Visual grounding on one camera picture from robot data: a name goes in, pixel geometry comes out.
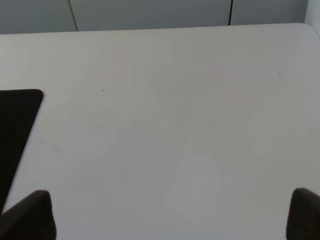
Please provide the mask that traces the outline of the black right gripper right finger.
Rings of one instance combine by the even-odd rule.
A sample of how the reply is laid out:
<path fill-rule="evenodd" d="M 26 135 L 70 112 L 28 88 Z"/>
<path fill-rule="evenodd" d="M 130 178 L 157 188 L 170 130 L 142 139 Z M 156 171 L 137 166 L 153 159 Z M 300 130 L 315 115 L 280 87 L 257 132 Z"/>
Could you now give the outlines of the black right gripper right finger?
<path fill-rule="evenodd" d="M 296 188 L 291 196 L 286 225 L 288 240 L 320 239 L 320 196 L 307 188 Z"/>

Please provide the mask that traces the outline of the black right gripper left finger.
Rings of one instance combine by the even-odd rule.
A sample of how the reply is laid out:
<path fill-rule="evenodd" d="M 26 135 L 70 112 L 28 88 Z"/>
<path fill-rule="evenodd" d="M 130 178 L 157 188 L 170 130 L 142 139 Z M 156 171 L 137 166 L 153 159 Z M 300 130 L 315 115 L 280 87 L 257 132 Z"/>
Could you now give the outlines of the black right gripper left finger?
<path fill-rule="evenodd" d="M 51 195 L 36 190 L 0 215 L 2 240 L 55 240 Z"/>

